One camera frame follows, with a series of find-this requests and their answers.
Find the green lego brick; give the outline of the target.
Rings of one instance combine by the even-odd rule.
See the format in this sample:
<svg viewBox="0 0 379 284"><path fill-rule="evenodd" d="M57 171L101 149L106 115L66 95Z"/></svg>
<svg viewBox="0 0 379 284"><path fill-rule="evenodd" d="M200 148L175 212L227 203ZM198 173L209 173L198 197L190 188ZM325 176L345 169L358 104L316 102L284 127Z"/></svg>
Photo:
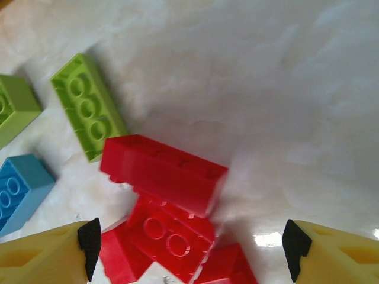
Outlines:
<svg viewBox="0 0 379 284"><path fill-rule="evenodd" d="M0 149L9 144L42 112L27 81L0 75Z"/></svg>
<svg viewBox="0 0 379 284"><path fill-rule="evenodd" d="M50 81L90 163L101 159L107 138L128 134L91 57L76 54Z"/></svg>

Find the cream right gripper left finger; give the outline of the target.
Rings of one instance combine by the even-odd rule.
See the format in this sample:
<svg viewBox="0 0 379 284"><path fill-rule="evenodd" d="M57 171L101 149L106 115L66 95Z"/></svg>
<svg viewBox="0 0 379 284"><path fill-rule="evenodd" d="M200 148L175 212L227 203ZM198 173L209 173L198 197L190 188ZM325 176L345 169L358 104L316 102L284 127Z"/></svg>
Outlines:
<svg viewBox="0 0 379 284"><path fill-rule="evenodd" d="M0 284L88 284L101 250L98 218L0 244Z"/></svg>

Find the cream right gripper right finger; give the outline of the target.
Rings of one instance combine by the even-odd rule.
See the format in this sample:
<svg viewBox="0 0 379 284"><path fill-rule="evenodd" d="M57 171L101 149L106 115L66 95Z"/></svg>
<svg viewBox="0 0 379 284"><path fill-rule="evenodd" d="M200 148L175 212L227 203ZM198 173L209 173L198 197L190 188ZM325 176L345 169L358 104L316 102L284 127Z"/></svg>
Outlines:
<svg viewBox="0 0 379 284"><path fill-rule="evenodd" d="M379 284L379 241L288 220L282 246L295 284Z"/></svg>

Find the small red lego brick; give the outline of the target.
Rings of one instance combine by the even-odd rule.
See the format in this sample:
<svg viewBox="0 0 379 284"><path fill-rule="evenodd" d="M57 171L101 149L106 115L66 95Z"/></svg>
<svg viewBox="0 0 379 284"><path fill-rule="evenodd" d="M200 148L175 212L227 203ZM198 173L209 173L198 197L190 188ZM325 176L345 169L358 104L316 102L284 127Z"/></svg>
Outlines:
<svg viewBox="0 0 379 284"><path fill-rule="evenodd" d="M193 284L258 284L239 243L211 251Z"/></svg>

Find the blue lego brick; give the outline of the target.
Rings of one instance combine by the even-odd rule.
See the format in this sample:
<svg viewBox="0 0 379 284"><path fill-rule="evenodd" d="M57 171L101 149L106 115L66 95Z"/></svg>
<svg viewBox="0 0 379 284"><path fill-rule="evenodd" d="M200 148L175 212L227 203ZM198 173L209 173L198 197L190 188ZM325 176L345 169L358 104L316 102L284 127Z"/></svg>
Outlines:
<svg viewBox="0 0 379 284"><path fill-rule="evenodd" d="M0 238L21 229L55 183L35 155L6 158L0 167Z"/></svg>

